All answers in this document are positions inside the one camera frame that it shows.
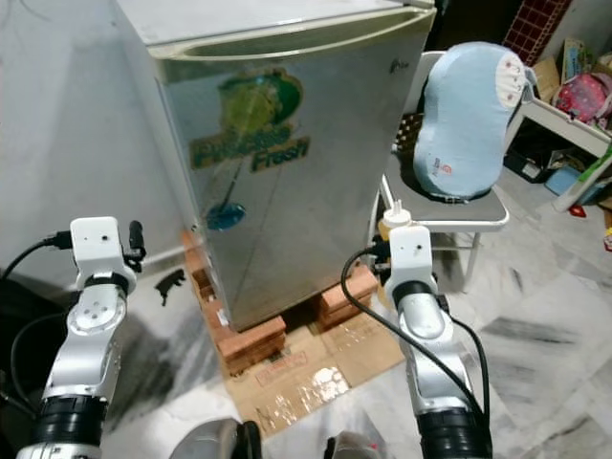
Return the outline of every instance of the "refrigerator door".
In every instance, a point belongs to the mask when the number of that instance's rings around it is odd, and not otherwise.
[[[339,282],[434,11],[401,8],[149,49],[238,330]]]

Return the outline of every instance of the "pink bag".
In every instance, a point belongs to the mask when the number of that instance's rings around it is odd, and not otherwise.
[[[612,114],[612,76],[576,75],[558,89],[553,105],[577,120],[604,128]]]

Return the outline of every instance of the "silver refrigerator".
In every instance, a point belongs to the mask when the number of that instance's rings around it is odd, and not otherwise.
[[[233,327],[338,283],[366,243],[435,9],[383,0],[118,2],[177,205]]]

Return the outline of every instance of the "black cable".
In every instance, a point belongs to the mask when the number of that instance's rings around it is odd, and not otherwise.
[[[9,395],[7,392],[5,392],[2,389],[0,389],[0,399],[4,400],[7,404],[12,405],[13,407],[21,411],[23,414],[28,416],[30,419],[32,420],[36,419],[35,411],[30,409],[29,406],[25,405],[20,400],[15,399],[12,395]]]
[[[357,251],[356,253],[354,253],[353,255],[351,255],[349,257],[349,259],[344,264],[344,268],[342,268],[342,274],[340,275],[340,286],[342,288],[342,292],[344,293],[346,298],[357,309],[359,309],[360,311],[368,314],[370,317],[374,318],[381,325],[383,325],[384,327],[386,327],[387,329],[389,329],[390,331],[395,333],[398,337],[400,337],[401,339],[406,341],[408,344],[410,344],[412,347],[417,349],[424,356],[426,356],[428,359],[430,359],[438,368],[440,368],[440,370],[443,373],[445,373],[457,385],[457,387],[459,387],[459,389],[466,396],[466,398],[468,399],[468,403],[470,404],[471,409],[474,411],[474,414],[477,416],[477,418],[482,420],[482,421],[484,421],[484,413],[483,413],[482,409],[480,408],[480,405],[476,401],[476,398],[470,392],[470,390],[466,387],[466,385],[463,383],[463,381],[461,381],[457,377],[457,375],[455,375],[452,372],[452,370],[450,368],[448,368],[442,361],[440,361],[440,359],[438,359],[432,352],[430,352],[420,342],[418,342],[415,339],[411,338],[409,335],[404,333],[398,326],[396,326],[395,324],[391,323],[386,318],[378,315],[377,313],[372,311],[370,308],[368,308],[367,306],[365,306],[364,304],[359,302],[348,291],[348,288],[346,287],[346,278],[348,277],[348,272],[351,269],[351,266],[362,255],[367,255],[367,254],[373,253],[375,251],[375,248],[376,248],[376,246],[374,248],[367,248],[367,249],[363,249],[363,250]]]
[[[474,341],[476,351],[478,352],[478,359],[480,360],[480,372],[482,373],[482,405],[484,406],[485,422],[489,424],[491,419],[491,395],[489,393],[489,366],[487,365],[487,356],[485,355],[485,348],[480,341],[476,332],[474,332],[466,323],[461,320],[451,317],[452,321],[463,328],[471,339]]]
[[[12,260],[12,262],[9,264],[9,266],[4,270],[4,272],[2,273],[2,277],[0,277],[0,284],[2,284],[2,282],[9,277],[9,275],[12,273],[12,270],[15,269],[15,267],[21,263],[21,261],[28,256],[30,253],[32,253],[33,251],[37,251],[38,249],[42,248],[42,247],[49,247],[52,246],[53,242],[50,241],[49,239],[43,239],[42,241],[38,241],[36,244],[29,246],[27,249],[25,249],[24,251],[22,251],[21,253],[19,253],[19,255],[17,255],[17,257]]]
[[[26,391],[21,385],[21,382],[19,381],[19,375],[17,374],[17,346],[19,345],[19,340],[21,340],[23,336],[26,334],[26,332],[32,329],[34,325],[44,322],[45,320],[49,320],[50,318],[63,317],[63,316],[65,316],[65,313],[49,314],[48,316],[39,317],[38,319],[33,320],[32,322],[24,326],[21,330],[19,330],[19,333],[17,334],[15,339],[12,341],[12,346],[11,346],[11,381],[12,381],[12,385],[14,386],[15,392],[17,392],[17,395],[19,396],[19,398],[33,412],[36,412],[36,409],[33,407],[32,403],[30,402],[30,399],[28,398],[28,394],[26,394]]]

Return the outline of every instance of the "white wall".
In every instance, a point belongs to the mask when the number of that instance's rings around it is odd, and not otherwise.
[[[567,37],[582,40],[595,57],[608,51],[612,40],[612,2],[574,0],[540,58],[557,58]]]
[[[0,266],[78,216],[139,219],[149,253],[182,222],[108,0],[0,0]],[[67,252],[18,270],[59,286]]]

